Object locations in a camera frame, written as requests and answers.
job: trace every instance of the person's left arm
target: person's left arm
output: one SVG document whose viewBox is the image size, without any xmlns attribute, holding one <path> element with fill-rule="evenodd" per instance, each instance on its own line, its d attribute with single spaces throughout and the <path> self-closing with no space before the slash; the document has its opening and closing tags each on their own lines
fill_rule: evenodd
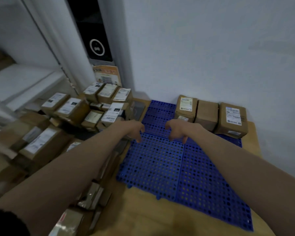
<svg viewBox="0 0 295 236">
<path fill-rule="evenodd" d="M 98 174 L 107 156 L 125 136 L 141 141 L 140 122 L 117 121 L 106 130 L 60 155 L 0 198 L 31 235 L 48 235 L 69 204 Z"/>
</svg>

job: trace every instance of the white circle logo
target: white circle logo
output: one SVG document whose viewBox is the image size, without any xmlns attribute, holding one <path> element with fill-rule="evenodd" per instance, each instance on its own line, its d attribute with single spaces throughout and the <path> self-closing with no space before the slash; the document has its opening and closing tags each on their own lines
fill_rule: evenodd
<svg viewBox="0 0 295 236">
<path fill-rule="evenodd" d="M 94 41 L 97 42 L 97 43 L 99 43 L 99 44 L 101 45 L 101 47 L 103 48 L 103 51 L 102 51 L 101 54 L 98 54 L 98 53 L 95 52 L 95 51 L 101 51 L 101 48 L 100 48 L 100 47 L 93 47 L 93 46 L 92 46 L 92 43 L 93 43 Z M 90 49 L 94 52 L 94 54 L 96 54 L 96 55 L 98 55 L 98 56 L 102 56 L 102 55 L 105 54 L 105 48 L 104 48 L 103 44 L 102 44 L 99 40 L 97 40 L 97 39 L 92 39 L 92 40 L 90 41 Z"/>
</svg>

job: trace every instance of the wooden table surface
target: wooden table surface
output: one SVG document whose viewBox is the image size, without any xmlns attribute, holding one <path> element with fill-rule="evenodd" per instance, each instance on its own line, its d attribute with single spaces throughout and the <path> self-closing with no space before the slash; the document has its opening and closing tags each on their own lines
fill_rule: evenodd
<svg viewBox="0 0 295 236">
<path fill-rule="evenodd" d="M 140 119 L 142 120 L 150 102 L 136 100 L 146 104 Z M 255 125 L 248 122 L 248 127 L 249 133 L 242 138 L 243 148 L 261 157 Z M 122 153 L 120 162 L 129 147 L 130 144 Z M 106 187 L 113 194 L 96 224 L 93 234 L 95 236 L 274 235 L 268 225 L 253 211 L 254 232 L 248 232 L 186 206 L 166 199 L 157 200 L 156 196 L 135 187 L 128 189 L 125 184 L 116 181 L 117 172 L 118 168 L 107 183 Z"/>
</svg>

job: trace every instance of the wood surface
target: wood surface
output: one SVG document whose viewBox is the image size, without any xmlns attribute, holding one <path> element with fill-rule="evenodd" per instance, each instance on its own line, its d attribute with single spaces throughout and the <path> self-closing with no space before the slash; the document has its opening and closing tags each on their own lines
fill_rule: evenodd
<svg viewBox="0 0 295 236">
<path fill-rule="evenodd" d="M 139 100 L 146 104 L 141 116 L 143 119 L 149 101 Z M 249 133 L 242 138 L 243 148 L 261 157 L 256 128 L 249 122 Z M 121 155 L 124 159 L 130 144 Z M 117 182 L 114 175 L 106 188 L 112 191 L 112 198 L 104 208 L 96 224 L 93 235 L 138 235 L 138 236 L 221 236 L 221 235 L 274 235 L 268 225 L 252 211 L 254 232 L 227 224 L 219 219 L 186 206 L 157 200 L 156 196 L 135 187 L 128 189 L 125 184 Z"/>
</svg>

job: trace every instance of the person's right arm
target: person's right arm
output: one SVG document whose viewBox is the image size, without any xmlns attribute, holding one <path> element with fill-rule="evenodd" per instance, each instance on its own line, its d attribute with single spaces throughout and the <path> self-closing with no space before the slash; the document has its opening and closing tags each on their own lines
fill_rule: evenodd
<svg viewBox="0 0 295 236">
<path fill-rule="evenodd" d="M 173 119 L 170 140 L 193 139 L 227 183 L 277 235 L 295 235 L 295 178 L 256 155 L 205 130 L 200 124 Z"/>
</svg>

